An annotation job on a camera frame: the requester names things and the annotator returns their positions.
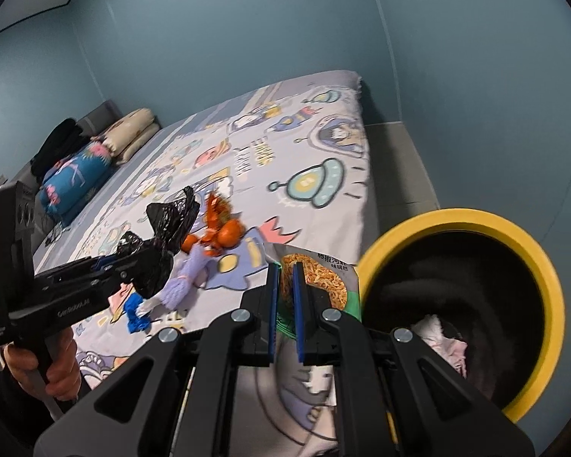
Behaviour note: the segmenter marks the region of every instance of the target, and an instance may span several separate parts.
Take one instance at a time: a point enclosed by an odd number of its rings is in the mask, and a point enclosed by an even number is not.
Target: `black trash bag liner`
[[[471,232],[427,236],[380,272],[364,306],[368,328],[391,331],[436,314],[467,343],[467,380],[504,408],[539,358],[544,313],[531,272],[512,250]]]
[[[154,247],[161,253],[159,266],[132,281],[136,292],[143,298],[149,299],[165,286],[174,267],[174,254],[180,251],[199,208],[192,187],[185,187],[183,198],[170,203],[151,203],[146,207],[148,220],[155,232],[152,239],[143,241],[131,231],[119,239],[117,255],[133,254],[147,247]]]

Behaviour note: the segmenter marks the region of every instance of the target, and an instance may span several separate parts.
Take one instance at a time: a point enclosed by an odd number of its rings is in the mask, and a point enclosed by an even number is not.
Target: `yellow trash can rim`
[[[448,231],[475,232],[492,237],[514,251],[527,265],[544,306],[544,334],[539,358],[518,396],[504,409],[513,422],[537,402],[560,356],[565,337],[565,301],[552,262],[541,246],[514,223],[477,209],[438,209],[415,216],[383,234],[364,254],[357,267],[362,311],[372,284],[385,263],[423,237]]]

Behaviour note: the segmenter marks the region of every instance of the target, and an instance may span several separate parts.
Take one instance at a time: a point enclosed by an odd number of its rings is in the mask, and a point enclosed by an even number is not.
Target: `trash can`
[[[523,229],[475,209],[440,209],[381,236],[358,266],[362,321],[391,331],[437,314],[467,342],[467,379],[517,422],[558,362],[565,304],[557,273]]]

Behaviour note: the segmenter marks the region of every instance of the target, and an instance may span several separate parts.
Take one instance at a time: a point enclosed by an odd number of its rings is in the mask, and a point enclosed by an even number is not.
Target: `bed sheet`
[[[35,255],[38,272],[111,253],[126,230],[149,238],[147,204],[175,200],[186,185],[201,203],[210,190],[229,198],[247,227],[241,244],[210,263],[204,285],[191,291],[177,311],[153,311],[146,332],[127,331],[122,307],[131,286],[124,285],[110,298],[108,310],[74,325],[77,360],[92,387],[160,329],[204,328],[238,307],[244,290],[265,282],[264,242],[291,243],[357,262],[370,165],[357,79],[347,77],[345,86],[303,78],[309,85],[302,94],[279,98],[278,91],[288,87],[268,86],[247,95],[244,106],[228,117],[226,102],[163,129],[52,248]],[[204,227],[203,214],[202,204],[193,232]],[[278,336],[271,368],[241,368],[231,457],[323,452],[335,445],[334,404],[330,369],[303,367],[295,343]]]

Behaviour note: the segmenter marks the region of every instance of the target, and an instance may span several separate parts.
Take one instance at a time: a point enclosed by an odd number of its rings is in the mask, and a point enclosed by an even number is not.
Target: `floor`
[[[366,250],[377,235],[383,235],[408,218],[440,207],[419,153],[402,122],[367,125],[366,135],[374,190],[369,187],[362,250]]]

